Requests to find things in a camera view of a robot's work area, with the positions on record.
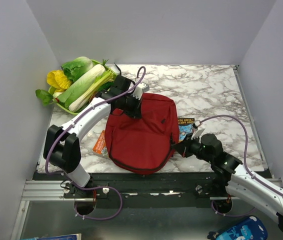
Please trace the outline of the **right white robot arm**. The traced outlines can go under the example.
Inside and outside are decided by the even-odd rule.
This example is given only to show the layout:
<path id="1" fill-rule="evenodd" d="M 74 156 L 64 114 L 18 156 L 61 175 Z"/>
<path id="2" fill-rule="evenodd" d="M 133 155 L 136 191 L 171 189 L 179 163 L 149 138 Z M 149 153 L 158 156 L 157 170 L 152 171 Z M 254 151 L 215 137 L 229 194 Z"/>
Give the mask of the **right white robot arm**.
<path id="1" fill-rule="evenodd" d="M 196 156 L 208 162 L 220 179 L 211 184 L 217 196 L 228 193 L 246 201 L 272 220 L 283 232 L 283 188 L 258 175 L 233 155 L 224 151 L 221 141 L 207 133 L 200 138 L 186 137 L 173 145 L 182 157 Z"/>

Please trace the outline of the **red backpack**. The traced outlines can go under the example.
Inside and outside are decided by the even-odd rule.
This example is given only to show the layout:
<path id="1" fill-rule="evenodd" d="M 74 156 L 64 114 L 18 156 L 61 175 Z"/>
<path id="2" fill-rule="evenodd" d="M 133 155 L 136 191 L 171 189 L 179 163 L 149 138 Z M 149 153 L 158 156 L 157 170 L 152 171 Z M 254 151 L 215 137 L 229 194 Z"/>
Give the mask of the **red backpack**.
<path id="1" fill-rule="evenodd" d="M 139 175 L 162 169 L 179 141 L 175 102 L 164 95 L 143 94 L 141 118 L 131 118 L 120 109 L 108 117 L 105 144 L 109 158 L 118 167 Z"/>

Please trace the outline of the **treehouse storey book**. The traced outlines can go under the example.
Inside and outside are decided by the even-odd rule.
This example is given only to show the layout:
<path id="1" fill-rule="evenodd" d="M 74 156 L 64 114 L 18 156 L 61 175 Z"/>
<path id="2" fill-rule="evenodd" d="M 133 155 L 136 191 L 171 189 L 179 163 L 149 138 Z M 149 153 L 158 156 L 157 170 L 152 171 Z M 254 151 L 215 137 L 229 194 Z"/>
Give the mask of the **treehouse storey book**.
<path id="1" fill-rule="evenodd" d="M 191 134 L 194 132 L 193 124 L 195 123 L 195 119 L 191 117 L 179 117 L 178 128 L 179 128 L 179 142 L 182 142 L 187 134 Z"/>

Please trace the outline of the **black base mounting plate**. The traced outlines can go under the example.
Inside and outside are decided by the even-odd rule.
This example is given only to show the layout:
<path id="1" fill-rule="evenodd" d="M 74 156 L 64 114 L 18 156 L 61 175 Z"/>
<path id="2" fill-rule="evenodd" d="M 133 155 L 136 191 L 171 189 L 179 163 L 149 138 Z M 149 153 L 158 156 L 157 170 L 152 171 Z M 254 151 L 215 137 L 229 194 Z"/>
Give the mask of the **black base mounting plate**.
<path id="1" fill-rule="evenodd" d="M 22 197 L 30 201 L 64 201 L 90 208 L 209 208 L 211 201 L 229 209 L 232 197 L 212 172 L 173 172 L 137 175 L 134 173 L 93 173 L 88 185 L 97 190 L 83 191 L 63 176 L 35 173 L 27 181 Z"/>

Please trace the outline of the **napa cabbage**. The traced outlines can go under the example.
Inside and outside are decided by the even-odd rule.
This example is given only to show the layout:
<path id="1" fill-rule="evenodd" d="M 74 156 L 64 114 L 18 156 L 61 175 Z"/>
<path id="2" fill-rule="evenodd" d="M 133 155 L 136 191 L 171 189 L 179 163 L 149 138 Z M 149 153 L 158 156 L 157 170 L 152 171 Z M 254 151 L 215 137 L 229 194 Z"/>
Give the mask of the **napa cabbage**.
<path id="1" fill-rule="evenodd" d="M 60 94 L 57 99 L 63 103 L 66 108 L 84 94 L 94 83 L 95 78 L 101 76 L 104 70 L 91 69 L 82 75 L 75 83 L 73 83 L 64 93 Z"/>

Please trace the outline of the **celery stalk bunch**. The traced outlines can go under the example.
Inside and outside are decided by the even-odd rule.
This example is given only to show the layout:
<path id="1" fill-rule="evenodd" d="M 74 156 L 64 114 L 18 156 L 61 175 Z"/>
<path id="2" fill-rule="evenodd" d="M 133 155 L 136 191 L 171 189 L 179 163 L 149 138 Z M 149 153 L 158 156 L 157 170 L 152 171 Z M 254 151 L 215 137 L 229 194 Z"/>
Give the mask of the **celery stalk bunch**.
<path id="1" fill-rule="evenodd" d="M 76 102 L 81 103 L 82 101 L 89 100 L 93 93 L 95 93 L 102 85 L 111 82 L 117 76 L 112 70 L 105 71 L 101 76 L 98 76 L 88 90 L 83 93 Z"/>

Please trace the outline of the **blue pencil case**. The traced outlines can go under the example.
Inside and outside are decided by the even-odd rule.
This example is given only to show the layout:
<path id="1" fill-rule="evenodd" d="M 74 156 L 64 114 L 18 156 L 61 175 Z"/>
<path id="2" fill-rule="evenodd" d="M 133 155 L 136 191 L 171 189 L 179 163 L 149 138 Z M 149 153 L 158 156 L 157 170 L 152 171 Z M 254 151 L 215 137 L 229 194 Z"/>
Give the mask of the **blue pencil case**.
<path id="1" fill-rule="evenodd" d="M 240 222 L 225 229 L 210 231 L 208 240 L 267 240 L 268 231 L 262 221 L 249 215 Z"/>

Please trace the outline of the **orange paperback book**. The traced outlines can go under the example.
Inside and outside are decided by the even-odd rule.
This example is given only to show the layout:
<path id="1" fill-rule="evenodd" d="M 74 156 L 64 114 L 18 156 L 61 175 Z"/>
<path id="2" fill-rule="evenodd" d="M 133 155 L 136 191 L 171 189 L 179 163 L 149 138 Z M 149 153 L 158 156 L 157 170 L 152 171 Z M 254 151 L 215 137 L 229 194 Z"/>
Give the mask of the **orange paperback book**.
<path id="1" fill-rule="evenodd" d="M 101 134 L 99 135 L 92 151 L 95 155 L 99 157 L 106 158 L 106 159 L 109 158 L 108 150 L 106 146 L 106 140 L 105 140 L 105 130 L 103 130 Z"/>

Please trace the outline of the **green lettuce head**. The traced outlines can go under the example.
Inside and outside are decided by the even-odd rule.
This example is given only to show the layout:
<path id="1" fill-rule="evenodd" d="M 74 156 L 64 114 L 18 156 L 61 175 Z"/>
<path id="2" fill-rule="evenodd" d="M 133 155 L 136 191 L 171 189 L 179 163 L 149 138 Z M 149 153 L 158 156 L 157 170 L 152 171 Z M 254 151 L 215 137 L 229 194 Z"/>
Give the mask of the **green lettuce head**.
<path id="1" fill-rule="evenodd" d="M 86 56 L 80 56 L 72 61 L 65 62 L 61 68 L 63 73 L 70 81 L 77 81 L 82 75 L 88 72 L 94 66 L 91 59 Z"/>

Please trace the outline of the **dark green spinach leaf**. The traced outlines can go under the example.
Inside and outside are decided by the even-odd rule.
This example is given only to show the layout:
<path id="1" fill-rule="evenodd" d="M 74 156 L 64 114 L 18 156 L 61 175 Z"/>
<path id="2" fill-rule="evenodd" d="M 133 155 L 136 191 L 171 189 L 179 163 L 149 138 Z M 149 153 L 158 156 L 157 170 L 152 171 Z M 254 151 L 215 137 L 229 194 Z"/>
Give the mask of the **dark green spinach leaf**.
<path id="1" fill-rule="evenodd" d="M 36 97 L 41 101 L 42 105 L 48 106 L 54 103 L 54 97 L 48 91 L 43 89 L 37 89 L 35 91 Z"/>

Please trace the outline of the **aluminium rail frame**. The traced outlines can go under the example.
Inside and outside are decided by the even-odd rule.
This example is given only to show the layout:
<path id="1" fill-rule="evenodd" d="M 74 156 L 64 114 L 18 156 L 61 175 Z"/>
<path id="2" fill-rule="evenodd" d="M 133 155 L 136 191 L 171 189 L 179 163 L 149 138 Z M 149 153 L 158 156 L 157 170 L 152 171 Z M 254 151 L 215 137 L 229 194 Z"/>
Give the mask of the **aluminium rail frame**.
<path id="1" fill-rule="evenodd" d="M 245 102 L 238 73 L 233 65 L 147 65 L 141 72 L 150 92 L 173 99 L 180 117 L 208 118 L 206 131 L 215 133 L 224 149 L 245 160 L 249 168 L 270 178 L 262 147 Z M 220 199 L 210 189 L 215 174 L 208 163 L 195 157 L 175 155 L 157 173 L 142 176 L 115 166 L 109 159 L 93 154 L 93 145 L 106 126 L 102 120 L 81 143 L 82 165 L 102 186 L 110 185 L 108 194 L 98 193 L 98 207 L 115 213 L 118 208 L 201 210 L 210 201 Z M 87 192 L 68 193 L 61 175 L 46 175 L 45 160 L 38 161 L 32 180 L 24 185 L 21 200 L 31 204 L 46 203 L 52 214 L 63 212 L 62 205 L 73 202 L 88 204 Z"/>

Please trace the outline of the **blue book corner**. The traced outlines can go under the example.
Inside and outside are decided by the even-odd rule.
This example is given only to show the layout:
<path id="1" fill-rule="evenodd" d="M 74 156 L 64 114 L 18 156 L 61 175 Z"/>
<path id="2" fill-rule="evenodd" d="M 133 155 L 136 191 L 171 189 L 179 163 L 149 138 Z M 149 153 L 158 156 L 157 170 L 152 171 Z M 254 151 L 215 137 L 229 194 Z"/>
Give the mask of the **blue book corner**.
<path id="1" fill-rule="evenodd" d="M 81 233 L 38 238 L 38 240 L 81 240 L 81 239 L 82 239 Z"/>

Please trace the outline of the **green plastic basket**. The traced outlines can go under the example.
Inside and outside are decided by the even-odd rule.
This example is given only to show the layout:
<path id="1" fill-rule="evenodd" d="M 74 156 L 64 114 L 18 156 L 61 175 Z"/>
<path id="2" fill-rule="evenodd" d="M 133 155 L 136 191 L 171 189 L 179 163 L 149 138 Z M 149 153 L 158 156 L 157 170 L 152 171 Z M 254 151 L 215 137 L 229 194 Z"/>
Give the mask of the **green plastic basket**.
<path id="1" fill-rule="evenodd" d="M 105 68 L 105 71 L 111 70 L 111 71 L 113 71 L 113 72 L 116 74 L 116 72 L 115 72 L 114 70 L 112 70 L 110 67 L 106 66 L 106 63 L 107 63 L 106 60 L 103 60 L 102 62 L 99 62 L 99 61 L 94 60 L 94 59 L 91 59 L 91 60 L 92 60 L 92 62 L 93 62 L 93 67 L 94 67 L 95 65 L 100 64 L 100 65 L 102 65 L 102 66 Z M 94 93 L 92 94 L 92 96 L 90 97 L 90 99 L 83 100 L 81 103 L 78 103 L 78 102 L 76 102 L 76 101 L 75 101 L 74 103 L 72 103 L 72 104 L 71 104 L 72 107 L 77 107 L 77 111 L 75 111 L 75 112 L 70 111 L 70 110 L 68 109 L 68 107 L 65 107 L 64 104 L 63 104 L 62 102 L 59 102 L 59 100 L 57 99 L 57 97 L 58 97 L 59 95 L 61 95 L 62 93 L 64 93 L 65 91 L 55 92 L 56 89 L 55 89 L 54 87 L 52 87 L 52 86 L 49 85 L 48 92 L 53 96 L 53 101 L 54 101 L 54 103 L 57 104 L 57 106 L 59 106 L 61 109 L 63 109 L 64 111 L 66 111 L 66 112 L 68 112 L 68 113 L 70 113 L 70 114 L 72 114 L 72 115 L 77 115 L 77 114 L 79 114 L 79 112 L 81 112 L 81 111 L 91 102 L 91 100 L 93 99 L 93 97 L 95 96 L 95 94 L 96 94 L 98 91 L 103 90 L 103 89 L 108 89 L 108 88 L 113 84 L 114 80 L 109 81 L 109 82 L 105 83 L 104 85 L 102 85 L 96 92 L 94 92 Z"/>

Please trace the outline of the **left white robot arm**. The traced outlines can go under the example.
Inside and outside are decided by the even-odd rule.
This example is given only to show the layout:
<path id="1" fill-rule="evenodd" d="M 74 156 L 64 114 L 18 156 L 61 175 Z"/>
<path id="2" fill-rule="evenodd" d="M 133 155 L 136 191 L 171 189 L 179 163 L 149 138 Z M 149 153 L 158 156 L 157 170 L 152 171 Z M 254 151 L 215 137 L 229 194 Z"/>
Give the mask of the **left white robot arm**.
<path id="1" fill-rule="evenodd" d="M 82 198 L 92 193 L 93 186 L 89 182 L 90 174 L 80 164 L 80 143 L 99 121 L 115 109 L 133 118 L 141 117 L 142 96 L 149 86 L 140 80 L 133 87 L 130 87 L 131 83 L 130 79 L 117 75 L 113 85 L 108 90 L 98 92 L 73 119 L 62 126 L 53 124 L 47 130 L 43 150 L 45 171 L 48 171 L 49 163 L 60 168 L 75 184 L 75 192 Z"/>

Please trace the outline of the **yellow leaf vegetable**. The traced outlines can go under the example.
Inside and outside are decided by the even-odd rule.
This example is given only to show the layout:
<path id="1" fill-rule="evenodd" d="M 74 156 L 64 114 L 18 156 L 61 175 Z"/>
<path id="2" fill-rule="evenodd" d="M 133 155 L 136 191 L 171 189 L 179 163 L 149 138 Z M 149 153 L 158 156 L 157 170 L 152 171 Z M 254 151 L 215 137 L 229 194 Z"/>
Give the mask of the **yellow leaf vegetable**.
<path id="1" fill-rule="evenodd" d="M 55 88 L 55 92 L 64 92 L 73 84 L 61 69 L 49 72 L 46 77 L 46 82 L 51 87 Z"/>

